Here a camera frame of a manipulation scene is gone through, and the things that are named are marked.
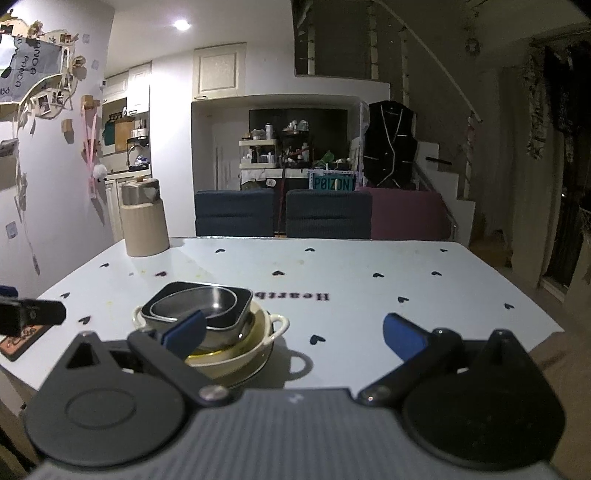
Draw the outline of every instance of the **recessed light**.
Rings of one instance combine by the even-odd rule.
[[[189,22],[187,22],[186,20],[177,20],[175,23],[173,23],[173,25],[180,30],[181,32],[188,30],[189,28],[191,28],[191,25],[189,25]]]

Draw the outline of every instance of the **beige thermos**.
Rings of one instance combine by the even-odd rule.
[[[138,177],[121,186],[121,224],[130,257],[149,257],[169,249],[160,182]]]

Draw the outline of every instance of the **wooden cutting board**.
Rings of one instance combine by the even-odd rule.
[[[126,117],[115,122],[115,151],[126,152],[127,140],[131,138],[134,129],[134,118]]]

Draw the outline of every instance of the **screw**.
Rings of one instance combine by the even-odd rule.
[[[391,395],[390,389],[385,385],[370,387],[361,392],[361,397],[369,402],[386,400]]]
[[[206,401],[220,401],[229,394],[230,391],[221,385],[207,385],[199,389],[199,396]]]

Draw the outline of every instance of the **white pom-pom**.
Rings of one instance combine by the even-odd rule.
[[[105,167],[102,163],[99,163],[95,165],[95,169],[92,171],[92,176],[96,181],[104,181],[108,173],[109,170],[107,170],[107,167]]]

